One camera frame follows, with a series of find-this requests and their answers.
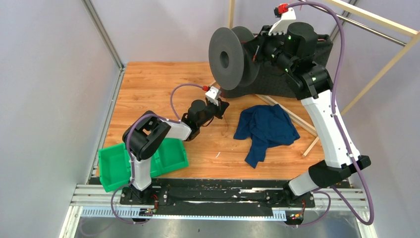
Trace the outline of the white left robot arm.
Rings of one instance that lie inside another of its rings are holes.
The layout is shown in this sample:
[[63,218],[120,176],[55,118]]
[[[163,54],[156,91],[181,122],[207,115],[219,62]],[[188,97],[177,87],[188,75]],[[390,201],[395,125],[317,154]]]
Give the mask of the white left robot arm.
[[221,99],[212,103],[209,99],[194,100],[188,111],[178,121],[146,111],[123,134],[131,163],[129,186],[135,188],[133,198],[139,204],[147,204],[152,197],[148,188],[152,183],[150,175],[151,157],[158,150],[164,139],[172,138],[181,141],[195,139],[201,127],[214,118],[222,119],[230,104]]

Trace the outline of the dark grey cable spool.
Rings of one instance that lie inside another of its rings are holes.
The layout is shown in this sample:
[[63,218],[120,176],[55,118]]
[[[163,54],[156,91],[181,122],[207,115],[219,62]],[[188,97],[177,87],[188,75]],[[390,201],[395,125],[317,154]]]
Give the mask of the dark grey cable spool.
[[209,44],[209,64],[215,81],[225,90],[251,85],[260,69],[243,44],[253,40],[252,32],[243,26],[218,28]]

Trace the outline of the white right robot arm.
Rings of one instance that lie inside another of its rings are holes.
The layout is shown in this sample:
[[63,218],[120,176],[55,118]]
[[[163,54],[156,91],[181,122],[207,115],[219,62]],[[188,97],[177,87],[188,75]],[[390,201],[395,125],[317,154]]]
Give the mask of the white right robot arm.
[[324,159],[309,167],[306,173],[287,182],[283,200],[296,206],[303,195],[334,185],[371,165],[349,138],[333,98],[333,82],[322,64],[315,60],[320,47],[331,42],[328,35],[317,34],[304,22],[290,24],[285,33],[270,34],[264,26],[242,46],[253,62],[269,62],[286,76],[286,83],[309,113],[323,145]]

